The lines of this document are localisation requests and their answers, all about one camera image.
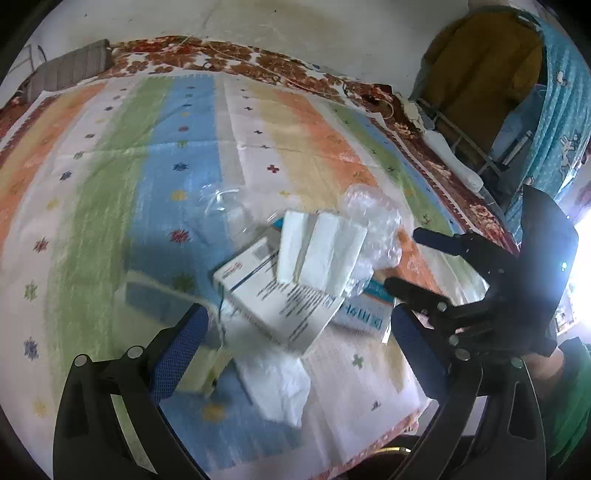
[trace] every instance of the person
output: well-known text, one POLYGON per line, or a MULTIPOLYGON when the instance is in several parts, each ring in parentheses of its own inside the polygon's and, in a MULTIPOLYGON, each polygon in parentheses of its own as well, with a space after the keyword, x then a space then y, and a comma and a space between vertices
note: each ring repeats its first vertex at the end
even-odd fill
POLYGON ((534 386, 544 426, 547 478, 591 476, 591 345, 564 341, 549 357, 523 358, 534 386))

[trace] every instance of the green sleeve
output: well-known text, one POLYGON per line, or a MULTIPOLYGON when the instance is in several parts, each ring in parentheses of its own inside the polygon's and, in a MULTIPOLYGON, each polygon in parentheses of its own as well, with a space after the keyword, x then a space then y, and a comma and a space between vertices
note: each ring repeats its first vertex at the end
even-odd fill
POLYGON ((548 462, 560 467, 587 430, 591 411, 591 345, 573 338, 560 345, 565 366, 552 399, 540 405, 548 462))

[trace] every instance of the black robotic device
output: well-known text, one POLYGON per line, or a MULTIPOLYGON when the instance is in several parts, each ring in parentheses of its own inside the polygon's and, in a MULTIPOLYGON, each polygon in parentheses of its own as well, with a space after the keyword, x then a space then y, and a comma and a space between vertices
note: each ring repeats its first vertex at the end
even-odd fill
MULTIPOLYGON (((518 257, 475 233, 449 237, 414 231, 415 241, 461 256, 486 280, 489 288, 481 301, 454 306, 447 297, 402 279, 386 280, 385 288, 404 302, 392 311, 392 334, 424 392, 440 405, 392 480, 545 479, 540 410, 520 356, 549 356, 556 348, 550 324, 578 236, 552 199, 531 187, 524 187, 521 225, 518 257), (433 328, 423 326, 414 312, 425 314, 433 328), (462 431, 482 395, 488 399, 478 432, 467 452, 458 454, 462 431)), ((203 322, 207 325, 205 308, 195 304, 145 349, 134 346, 121 358, 103 362, 76 357, 57 415, 56 480, 208 478, 158 407, 162 396, 154 395, 159 364, 171 349, 180 348, 179 361, 186 367, 198 345, 187 331, 202 328, 203 322), (123 398, 157 473, 133 460, 111 395, 123 398)))

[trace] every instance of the white tissue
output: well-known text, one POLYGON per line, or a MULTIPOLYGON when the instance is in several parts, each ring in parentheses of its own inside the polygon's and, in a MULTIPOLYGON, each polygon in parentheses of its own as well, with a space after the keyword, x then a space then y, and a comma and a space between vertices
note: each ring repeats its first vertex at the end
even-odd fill
POLYGON ((227 300, 220 319, 243 386, 261 416, 300 428, 310 393, 310 377, 301 360, 271 342, 227 300))
POLYGON ((297 282, 306 257, 316 215, 287 211, 281 227, 281 244, 277 261, 277 281, 297 282))
POLYGON ((476 172, 466 167, 457 159, 441 133, 433 130, 425 130, 423 132, 423 140, 470 191, 474 193, 480 191, 484 185, 482 179, 476 172))
POLYGON ((318 215, 299 282, 335 297, 343 294, 367 229, 349 219, 322 212, 318 215))

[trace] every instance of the metal screw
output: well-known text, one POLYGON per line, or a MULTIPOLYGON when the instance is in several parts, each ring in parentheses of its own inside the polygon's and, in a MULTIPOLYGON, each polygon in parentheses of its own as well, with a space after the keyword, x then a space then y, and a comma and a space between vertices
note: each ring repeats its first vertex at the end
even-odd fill
POLYGON ((459 348, 456 350, 456 358, 465 362, 470 359, 470 352, 468 350, 464 350, 463 348, 459 348))
POLYGON ((74 365, 77 366, 77 367, 81 367, 85 363, 86 363, 86 355, 78 355, 74 359, 74 365))
POLYGON ((144 348, 139 345, 133 346, 127 350, 127 356, 129 358, 138 358, 142 353, 144 353, 144 348))
POLYGON ((515 368, 522 368, 523 367, 523 360, 521 358, 517 358, 516 356, 511 359, 511 365, 515 368))

